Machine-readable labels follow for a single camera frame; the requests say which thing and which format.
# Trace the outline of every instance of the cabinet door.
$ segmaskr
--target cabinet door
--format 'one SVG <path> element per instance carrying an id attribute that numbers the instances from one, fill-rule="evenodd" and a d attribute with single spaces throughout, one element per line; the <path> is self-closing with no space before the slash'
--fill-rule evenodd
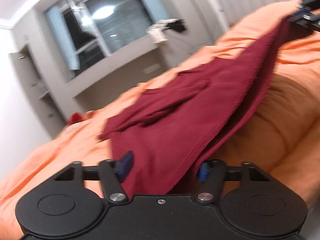
<path id="1" fill-rule="evenodd" d="M 10 54 L 13 66 L 21 86 L 36 115 L 54 138 L 66 125 L 65 120 L 50 97 L 50 92 L 45 91 L 40 75 L 32 59 L 21 52 Z"/>

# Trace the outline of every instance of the red object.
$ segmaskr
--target red object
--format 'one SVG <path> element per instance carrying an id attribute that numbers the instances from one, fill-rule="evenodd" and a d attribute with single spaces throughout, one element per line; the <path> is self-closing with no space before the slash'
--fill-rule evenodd
<path id="1" fill-rule="evenodd" d="M 111 138 L 113 158 L 134 152 L 122 184 L 129 196 L 169 192 L 252 116 L 270 87 L 288 25 L 283 20 L 237 59 L 216 58 L 180 72 L 108 120 L 99 138 Z"/>
<path id="2" fill-rule="evenodd" d="M 72 116 L 70 116 L 67 125 L 72 125 L 72 124 L 75 124 L 75 123 L 78 123 L 78 122 L 82 122 L 82 121 L 84 121 L 84 118 L 83 118 L 82 114 L 76 112 Z"/>

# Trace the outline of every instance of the screw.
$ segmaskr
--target screw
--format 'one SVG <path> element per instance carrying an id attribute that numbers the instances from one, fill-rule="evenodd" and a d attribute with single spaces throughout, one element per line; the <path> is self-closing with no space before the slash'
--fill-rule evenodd
<path id="1" fill-rule="evenodd" d="M 159 199 L 158 204 L 164 204 L 166 201 L 164 199 Z"/>
<path id="2" fill-rule="evenodd" d="M 198 195 L 198 199 L 200 199 L 201 201 L 209 201 L 213 199 L 213 195 L 210 193 L 200 193 Z"/>
<path id="3" fill-rule="evenodd" d="M 109 197 L 112 201 L 123 201 L 125 199 L 125 194 L 122 193 L 113 193 Z"/>

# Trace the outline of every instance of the orange bedsheet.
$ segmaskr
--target orange bedsheet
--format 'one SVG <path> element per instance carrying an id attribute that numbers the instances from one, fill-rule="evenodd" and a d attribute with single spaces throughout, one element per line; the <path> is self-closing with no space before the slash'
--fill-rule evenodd
<path id="1" fill-rule="evenodd" d="M 110 140 L 97 139 L 105 120 L 120 113 L 146 89 L 159 88 L 179 71 L 191 69 L 214 57 L 234 58 L 253 41 L 295 11 L 297 0 L 271 4 L 247 16 L 216 44 L 202 48 L 179 67 L 141 83 L 122 94 L 90 118 L 66 128 L 62 134 L 34 150 L 0 184 L 0 239 L 22 236 L 15 219 L 17 201 L 29 190 L 80 160 L 96 165 L 112 157 Z M 256 113 L 213 158 L 230 165 L 251 161 L 298 193 L 308 205 L 320 194 L 320 33 L 285 44 L 276 61 L 273 83 Z M 102 196 L 98 182 L 86 187 Z"/>

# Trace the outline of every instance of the window sill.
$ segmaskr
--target window sill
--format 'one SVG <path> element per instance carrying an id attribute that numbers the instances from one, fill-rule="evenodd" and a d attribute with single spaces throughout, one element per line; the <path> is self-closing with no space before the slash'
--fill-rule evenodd
<path id="1" fill-rule="evenodd" d="M 156 48 L 157 45 L 148 35 L 122 47 L 68 82 L 67 88 L 70 96 L 76 97 L 111 72 Z"/>

